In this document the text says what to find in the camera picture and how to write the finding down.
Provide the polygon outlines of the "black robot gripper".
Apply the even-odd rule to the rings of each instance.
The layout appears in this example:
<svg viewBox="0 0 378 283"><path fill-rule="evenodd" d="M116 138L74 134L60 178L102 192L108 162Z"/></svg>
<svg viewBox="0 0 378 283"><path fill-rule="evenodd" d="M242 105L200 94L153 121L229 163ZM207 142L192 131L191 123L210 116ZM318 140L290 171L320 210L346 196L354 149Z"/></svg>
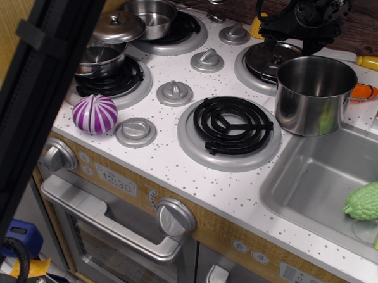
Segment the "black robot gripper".
<svg viewBox="0 0 378 283"><path fill-rule="evenodd" d="M280 12L267 17L261 14L265 0L258 0L260 34L264 48L273 50L287 39L303 43L302 55L314 55L341 35L343 19L352 10L354 0L289 0Z"/></svg>

